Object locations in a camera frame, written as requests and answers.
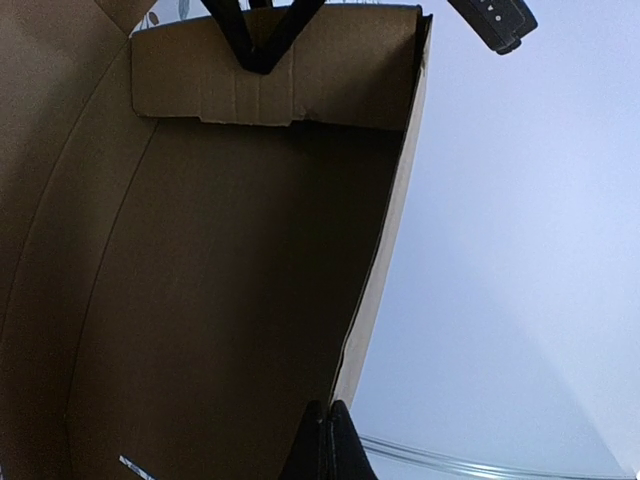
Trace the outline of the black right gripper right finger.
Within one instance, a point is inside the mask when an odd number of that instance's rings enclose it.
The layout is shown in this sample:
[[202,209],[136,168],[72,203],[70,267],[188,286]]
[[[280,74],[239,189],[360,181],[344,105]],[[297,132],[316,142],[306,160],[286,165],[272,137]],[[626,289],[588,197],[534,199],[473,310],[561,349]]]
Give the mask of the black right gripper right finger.
[[327,460],[329,479],[378,479],[343,400],[336,400],[329,411]]

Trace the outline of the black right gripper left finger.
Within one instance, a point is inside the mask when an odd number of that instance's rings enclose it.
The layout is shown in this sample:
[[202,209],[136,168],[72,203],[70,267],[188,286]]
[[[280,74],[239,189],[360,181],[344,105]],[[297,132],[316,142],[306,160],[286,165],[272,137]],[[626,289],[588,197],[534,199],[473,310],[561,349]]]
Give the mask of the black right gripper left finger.
[[326,423],[324,405],[311,401],[300,419],[287,457],[288,479],[326,479]]

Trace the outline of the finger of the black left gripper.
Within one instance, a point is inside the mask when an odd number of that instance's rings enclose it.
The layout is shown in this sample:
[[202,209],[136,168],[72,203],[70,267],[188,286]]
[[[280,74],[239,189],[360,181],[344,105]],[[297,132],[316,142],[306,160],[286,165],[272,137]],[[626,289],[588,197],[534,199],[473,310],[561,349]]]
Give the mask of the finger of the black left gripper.
[[202,4],[214,18],[238,63],[245,70],[253,64],[253,42],[236,0],[202,0]]
[[324,0],[293,1],[264,45],[253,49],[251,71],[271,73],[324,4]]

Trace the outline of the brown cardboard box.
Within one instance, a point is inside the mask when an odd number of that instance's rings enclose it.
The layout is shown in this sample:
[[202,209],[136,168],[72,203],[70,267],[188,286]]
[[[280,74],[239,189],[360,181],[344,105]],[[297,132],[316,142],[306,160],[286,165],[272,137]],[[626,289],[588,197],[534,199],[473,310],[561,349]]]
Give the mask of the brown cardboard box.
[[288,479],[354,397],[431,17],[322,8],[261,75],[151,6],[1,5],[5,479]]

